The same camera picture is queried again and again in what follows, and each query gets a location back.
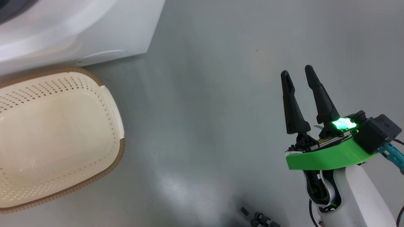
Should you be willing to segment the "round white filter cover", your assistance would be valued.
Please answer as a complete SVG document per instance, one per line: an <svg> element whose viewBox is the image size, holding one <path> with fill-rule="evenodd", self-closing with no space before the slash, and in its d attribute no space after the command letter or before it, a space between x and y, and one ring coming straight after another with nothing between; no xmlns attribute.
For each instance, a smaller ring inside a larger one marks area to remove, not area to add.
<svg viewBox="0 0 404 227"><path fill-rule="evenodd" d="M125 50L109 50L94 53L77 60L77 66L89 66L130 56Z"/></svg>

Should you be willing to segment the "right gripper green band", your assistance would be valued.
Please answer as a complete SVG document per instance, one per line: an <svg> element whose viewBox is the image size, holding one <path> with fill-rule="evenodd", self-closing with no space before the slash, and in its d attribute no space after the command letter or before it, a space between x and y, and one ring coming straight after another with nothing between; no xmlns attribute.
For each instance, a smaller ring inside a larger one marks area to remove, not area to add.
<svg viewBox="0 0 404 227"><path fill-rule="evenodd" d="M311 65L305 66L305 74L317 108L317 123L333 122L343 134L342 137L320 139L319 147L314 146L310 152L290 148L286 151L289 169L329 171L362 164L373 158L376 154L368 154L353 139L359 125L351 122L350 117L340 118L339 112ZM309 132L310 125L303 118L295 98L295 87L287 70L281 73L281 83L287 133L293 135Z"/></svg>

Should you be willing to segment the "grey rubber door gasket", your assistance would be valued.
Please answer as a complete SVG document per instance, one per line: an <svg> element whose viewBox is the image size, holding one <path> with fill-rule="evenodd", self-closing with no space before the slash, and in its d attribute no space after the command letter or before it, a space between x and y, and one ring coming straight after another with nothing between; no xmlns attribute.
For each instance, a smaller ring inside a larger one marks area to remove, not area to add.
<svg viewBox="0 0 404 227"><path fill-rule="evenodd" d="M0 25L29 10L38 0L0 0Z"/></svg>

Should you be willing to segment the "cream perforated laundry basket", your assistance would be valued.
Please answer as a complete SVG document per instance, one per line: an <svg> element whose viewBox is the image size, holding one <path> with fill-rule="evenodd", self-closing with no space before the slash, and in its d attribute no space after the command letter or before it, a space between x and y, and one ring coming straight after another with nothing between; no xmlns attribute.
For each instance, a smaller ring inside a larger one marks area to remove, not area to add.
<svg viewBox="0 0 404 227"><path fill-rule="evenodd" d="M117 104L92 72L63 67L0 77L0 214L99 180L124 151Z"/></svg>

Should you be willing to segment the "white front-load washing machine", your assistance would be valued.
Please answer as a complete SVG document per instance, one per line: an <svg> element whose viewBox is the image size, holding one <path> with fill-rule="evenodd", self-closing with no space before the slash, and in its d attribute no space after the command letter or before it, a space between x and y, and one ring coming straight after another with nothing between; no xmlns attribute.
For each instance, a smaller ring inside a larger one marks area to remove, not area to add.
<svg viewBox="0 0 404 227"><path fill-rule="evenodd" d="M0 76L77 66L99 52L149 49L166 0L38 0L0 25Z"/></svg>

